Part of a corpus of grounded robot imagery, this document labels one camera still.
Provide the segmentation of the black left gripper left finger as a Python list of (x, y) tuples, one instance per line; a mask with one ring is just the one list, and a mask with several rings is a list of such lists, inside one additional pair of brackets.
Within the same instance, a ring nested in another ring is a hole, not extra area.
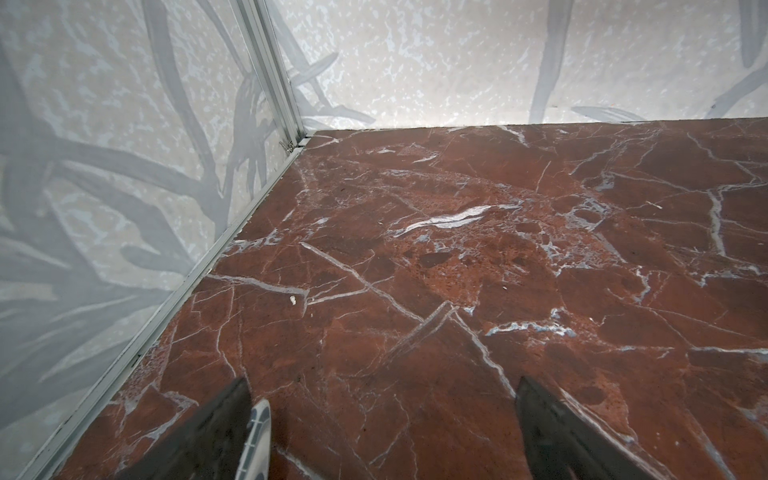
[(237, 378), (118, 479), (233, 479), (251, 415), (247, 382)]

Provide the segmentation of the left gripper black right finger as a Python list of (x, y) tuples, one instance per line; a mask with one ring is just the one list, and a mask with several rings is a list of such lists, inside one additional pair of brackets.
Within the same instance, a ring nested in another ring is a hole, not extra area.
[(533, 378), (520, 378), (515, 408), (533, 478), (652, 477)]

